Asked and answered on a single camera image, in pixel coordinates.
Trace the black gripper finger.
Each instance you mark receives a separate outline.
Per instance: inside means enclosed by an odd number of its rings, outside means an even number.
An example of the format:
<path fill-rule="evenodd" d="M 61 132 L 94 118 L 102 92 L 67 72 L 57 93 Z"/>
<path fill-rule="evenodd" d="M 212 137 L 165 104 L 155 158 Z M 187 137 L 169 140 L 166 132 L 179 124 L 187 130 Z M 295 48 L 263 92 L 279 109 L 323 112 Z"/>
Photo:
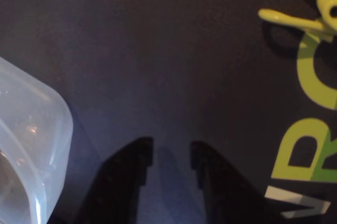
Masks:
<path fill-rule="evenodd" d="M 207 223 L 286 223 L 223 155 L 203 141 L 190 146 Z"/>
<path fill-rule="evenodd" d="M 100 167 L 74 223 L 136 223 L 141 186 L 153 164 L 153 138 L 140 137 Z"/>

